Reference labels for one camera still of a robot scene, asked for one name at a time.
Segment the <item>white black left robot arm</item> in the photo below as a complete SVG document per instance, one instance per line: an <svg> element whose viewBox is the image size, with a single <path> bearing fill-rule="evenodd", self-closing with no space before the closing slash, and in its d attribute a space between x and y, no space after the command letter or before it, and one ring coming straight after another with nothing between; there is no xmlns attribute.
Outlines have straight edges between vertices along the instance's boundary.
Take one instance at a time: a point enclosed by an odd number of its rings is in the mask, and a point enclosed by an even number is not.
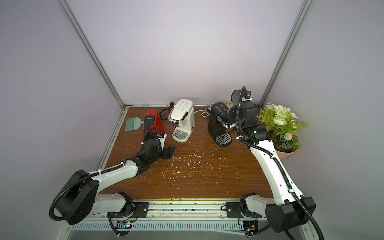
<svg viewBox="0 0 384 240"><path fill-rule="evenodd" d="M124 192L103 195L102 191L123 180L138 177L160 159L173 157L175 147L165 148L166 133L149 129L139 152L118 165L94 172L76 171L54 198L49 218L75 225L89 215L106 213L109 217L131 217L134 201Z"/></svg>

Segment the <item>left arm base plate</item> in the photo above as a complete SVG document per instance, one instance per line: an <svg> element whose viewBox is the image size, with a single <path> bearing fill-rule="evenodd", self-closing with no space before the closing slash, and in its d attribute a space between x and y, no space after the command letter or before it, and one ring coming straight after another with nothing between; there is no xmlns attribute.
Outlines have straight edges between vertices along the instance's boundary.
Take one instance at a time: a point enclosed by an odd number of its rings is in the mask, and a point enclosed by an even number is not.
<svg viewBox="0 0 384 240"><path fill-rule="evenodd" d="M110 213L110 217L113 219L144 219L147 217L148 210L148 202L133 202L124 206L118 213Z"/></svg>

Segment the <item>grey blue microfiber cloth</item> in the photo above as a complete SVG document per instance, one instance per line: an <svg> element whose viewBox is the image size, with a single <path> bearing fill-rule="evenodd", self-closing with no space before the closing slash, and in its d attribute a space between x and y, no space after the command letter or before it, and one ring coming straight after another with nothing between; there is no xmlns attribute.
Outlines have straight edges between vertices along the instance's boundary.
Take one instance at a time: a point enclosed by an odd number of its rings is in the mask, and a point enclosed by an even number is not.
<svg viewBox="0 0 384 240"><path fill-rule="evenodd" d="M235 109L240 102L243 101L243 91L242 90L235 90L231 95L231 101L233 105L227 110L227 113L229 114L232 109Z"/></svg>

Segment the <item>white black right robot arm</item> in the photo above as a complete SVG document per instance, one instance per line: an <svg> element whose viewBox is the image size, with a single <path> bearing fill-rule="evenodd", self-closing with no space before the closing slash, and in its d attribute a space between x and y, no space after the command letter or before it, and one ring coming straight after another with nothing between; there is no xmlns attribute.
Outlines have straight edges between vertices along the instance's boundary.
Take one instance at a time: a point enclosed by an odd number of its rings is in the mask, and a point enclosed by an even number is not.
<svg viewBox="0 0 384 240"><path fill-rule="evenodd" d="M251 115L251 93L246 87L235 90L231 100L235 105L237 140L245 144L259 162L272 190L273 197L266 199L257 194L246 196L246 211L264 216L276 232L285 232L311 222L320 240L324 234L313 217L316 203L305 197L282 164L267 129Z"/></svg>

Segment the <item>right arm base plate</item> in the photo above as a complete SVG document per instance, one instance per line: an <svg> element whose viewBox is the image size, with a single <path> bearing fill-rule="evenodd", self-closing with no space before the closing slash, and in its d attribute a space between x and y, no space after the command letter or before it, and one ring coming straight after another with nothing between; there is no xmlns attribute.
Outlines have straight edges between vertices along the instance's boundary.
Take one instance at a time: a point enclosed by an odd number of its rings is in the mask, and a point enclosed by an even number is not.
<svg viewBox="0 0 384 240"><path fill-rule="evenodd" d="M247 211L244 205L240 202L226 202L221 207L221 210L226 213L229 219L255 219L255 213Z"/></svg>

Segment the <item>black coffee machine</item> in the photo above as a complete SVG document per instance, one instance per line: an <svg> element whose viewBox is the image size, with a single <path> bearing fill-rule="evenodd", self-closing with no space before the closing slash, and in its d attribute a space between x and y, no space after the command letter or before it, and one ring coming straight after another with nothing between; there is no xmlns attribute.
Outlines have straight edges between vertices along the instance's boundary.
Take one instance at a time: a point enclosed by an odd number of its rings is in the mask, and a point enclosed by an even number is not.
<svg viewBox="0 0 384 240"><path fill-rule="evenodd" d="M217 102L211 106L208 131L219 147L226 147L232 143L230 131L235 126L236 107L229 108L223 102Z"/></svg>

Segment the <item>white coffee machine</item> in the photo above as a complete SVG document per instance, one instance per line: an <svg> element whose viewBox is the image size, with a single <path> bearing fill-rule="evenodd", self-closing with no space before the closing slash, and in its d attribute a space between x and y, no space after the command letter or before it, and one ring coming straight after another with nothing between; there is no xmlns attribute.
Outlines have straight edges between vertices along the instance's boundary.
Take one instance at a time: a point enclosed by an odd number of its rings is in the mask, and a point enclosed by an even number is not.
<svg viewBox="0 0 384 240"><path fill-rule="evenodd" d="M171 110L168 120L175 127L173 139L178 143L185 143L195 128L195 114L193 102L180 99Z"/></svg>

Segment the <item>red coffee machine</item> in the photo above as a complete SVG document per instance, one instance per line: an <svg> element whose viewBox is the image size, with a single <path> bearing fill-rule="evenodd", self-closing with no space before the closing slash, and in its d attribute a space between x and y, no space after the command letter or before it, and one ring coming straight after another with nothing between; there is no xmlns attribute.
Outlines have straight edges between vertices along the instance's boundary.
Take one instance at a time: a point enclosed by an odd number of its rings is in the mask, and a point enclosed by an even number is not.
<svg viewBox="0 0 384 240"><path fill-rule="evenodd" d="M165 135L165 126L159 113L154 109L146 111L144 119L143 137L144 140L163 138Z"/></svg>

